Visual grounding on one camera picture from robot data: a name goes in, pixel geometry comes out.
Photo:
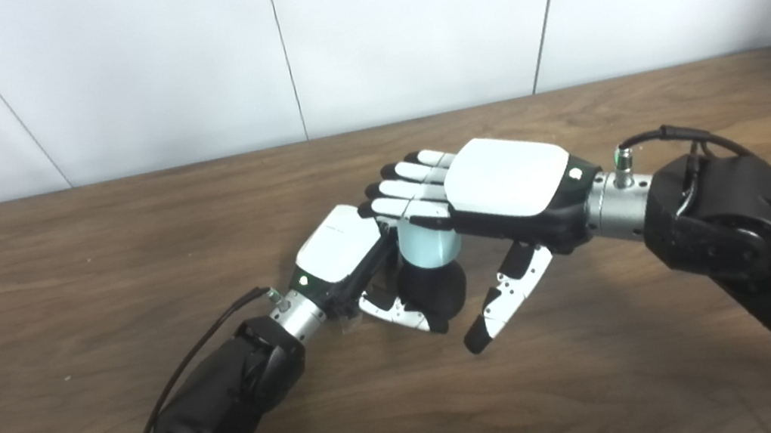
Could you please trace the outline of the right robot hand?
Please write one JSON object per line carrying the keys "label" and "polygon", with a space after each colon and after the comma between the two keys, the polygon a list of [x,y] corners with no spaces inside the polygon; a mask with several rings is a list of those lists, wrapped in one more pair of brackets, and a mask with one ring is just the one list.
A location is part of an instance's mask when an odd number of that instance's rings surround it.
{"label": "right robot hand", "polygon": [[479,354],[528,299],[557,255],[591,241],[588,198],[601,167],[543,142],[472,138],[457,153],[422,150],[385,165],[362,217],[395,230],[401,297],[450,321],[463,308],[463,237],[509,250],[464,344]]}

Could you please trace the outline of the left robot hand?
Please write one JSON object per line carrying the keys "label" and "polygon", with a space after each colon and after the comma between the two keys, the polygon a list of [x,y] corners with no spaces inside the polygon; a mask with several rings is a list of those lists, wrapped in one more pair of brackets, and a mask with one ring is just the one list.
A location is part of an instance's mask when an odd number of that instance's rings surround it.
{"label": "left robot hand", "polygon": [[356,206],[338,205],[296,254],[286,298],[274,318],[297,341],[305,342],[332,318],[369,316],[420,332],[445,334],[448,322],[414,305],[392,283],[401,254],[394,229],[362,218]]}

